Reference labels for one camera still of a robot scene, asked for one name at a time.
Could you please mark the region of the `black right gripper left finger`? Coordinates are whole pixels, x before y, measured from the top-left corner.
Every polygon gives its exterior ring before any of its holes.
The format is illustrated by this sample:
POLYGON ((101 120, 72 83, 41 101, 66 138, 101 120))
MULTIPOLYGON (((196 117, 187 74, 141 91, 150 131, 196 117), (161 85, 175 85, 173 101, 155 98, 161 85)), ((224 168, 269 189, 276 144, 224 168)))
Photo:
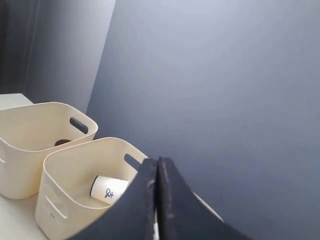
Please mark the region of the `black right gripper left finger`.
POLYGON ((152 240, 158 162, 144 159, 123 195, 73 240, 152 240))

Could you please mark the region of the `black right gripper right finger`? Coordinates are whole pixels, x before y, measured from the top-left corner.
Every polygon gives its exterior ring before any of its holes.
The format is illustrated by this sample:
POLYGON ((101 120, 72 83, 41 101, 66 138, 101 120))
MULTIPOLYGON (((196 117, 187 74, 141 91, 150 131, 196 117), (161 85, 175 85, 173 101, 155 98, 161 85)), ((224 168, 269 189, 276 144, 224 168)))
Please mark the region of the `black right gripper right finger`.
POLYGON ((157 222, 161 240, 250 240, 193 193, 170 158, 157 161, 157 222))

